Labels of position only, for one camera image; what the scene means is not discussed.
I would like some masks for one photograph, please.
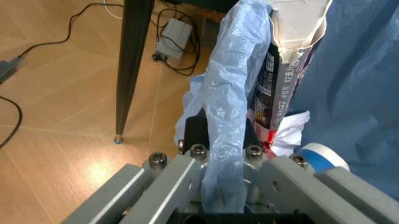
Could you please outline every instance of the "metal leg foot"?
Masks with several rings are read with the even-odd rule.
[[[122,143],[122,135],[117,134],[114,138],[114,142],[115,142],[115,144],[121,144]]]

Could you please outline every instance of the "gray device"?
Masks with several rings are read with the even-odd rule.
[[[160,55],[164,60],[169,59],[179,63],[183,55],[183,51],[179,47],[185,48],[191,30],[191,25],[171,18],[159,37],[156,54]]]

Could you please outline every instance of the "power adapter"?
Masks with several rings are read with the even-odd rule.
[[[166,57],[179,63],[183,55],[192,26],[175,18],[171,18],[159,38],[155,53],[166,61]]]
[[[0,61],[0,83],[5,82],[16,72],[17,66],[21,61],[22,58],[19,56],[13,58],[9,62],[4,60]]]

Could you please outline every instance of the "bolt head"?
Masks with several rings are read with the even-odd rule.
[[[292,154],[292,155],[290,155],[290,158],[291,158],[294,162],[296,162],[298,165],[300,165],[301,167],[306,168],[306,166],[307,166],[307,160],[306,160],[305,157],[303,157],[303,156],[301,156],[301,155]]]
[[[192,145],[190,148],[190,156],[199,161],[202,161],[207,158],[207,147],[202,144]]]
[[[148,157],[151,168],[163,169],[167,165],[167,157],[163,152],[154,152]]]
[[[245,156],[248,160],[260,160],[262,159],[263,149],[257,145],[249,145],[245,148]]]
[[[179,149],[179,152],[182,154],[183,151],[184,151],[184,142],[183,142],[182,139],[180,139],[180,140],[178,141],[178,149]]]

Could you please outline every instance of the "blue plastic bag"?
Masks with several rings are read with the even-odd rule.
[[[270,44],[270,10],[263,0],[239,1],[221,22],[206,72],[191,78],[190,92],[184,96],[175,141],[183,136],[185,120],[202,107],[208,121],[210,161],[201,188],[206,212],[243,212],[247,98]]]

